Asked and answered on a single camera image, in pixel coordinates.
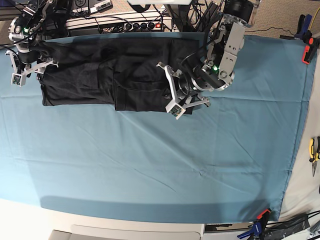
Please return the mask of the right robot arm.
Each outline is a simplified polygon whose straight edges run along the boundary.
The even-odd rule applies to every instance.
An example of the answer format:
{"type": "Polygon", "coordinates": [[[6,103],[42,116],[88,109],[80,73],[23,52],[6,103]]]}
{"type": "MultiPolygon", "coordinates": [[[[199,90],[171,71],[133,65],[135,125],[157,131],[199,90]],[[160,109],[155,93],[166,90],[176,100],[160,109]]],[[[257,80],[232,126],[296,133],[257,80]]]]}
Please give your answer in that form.
{"type": "Polygon", "coordinates": [[[12,20],[8,28],[8,38],[16,50],[11,49],[8,44],[0,46],[6,49],[5,54],[11,60],[12,85],[22,87],[33,72],[43,75],[47,66],[59,66],[58,61],[37,47],[48,31],[47,24],[57,19],[61,19],[65,24],[72,5],[71,0],[30,0],[22,13],[12,20]]]}

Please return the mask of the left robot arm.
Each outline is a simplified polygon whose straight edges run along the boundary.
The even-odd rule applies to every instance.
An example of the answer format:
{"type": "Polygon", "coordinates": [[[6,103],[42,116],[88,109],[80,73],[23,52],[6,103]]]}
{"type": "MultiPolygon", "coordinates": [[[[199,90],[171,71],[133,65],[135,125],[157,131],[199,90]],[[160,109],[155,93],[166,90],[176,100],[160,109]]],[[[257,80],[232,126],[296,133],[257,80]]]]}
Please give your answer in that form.
{"type": "Polygon", "coordinates": [[[179,119],[187,109],[199,105],[210,106],[205,91],[223,91],[234,81],[234,67],[238,53],[244,46],[245,32],[254,26],[260,6],[259,0],[225,0],[216,7],[205,30],[204,51],[197,63],[188,61],[196,50],[179,63],[179,69],[159,62],[169,83],[171,99],[167,113],[179,119]]]}

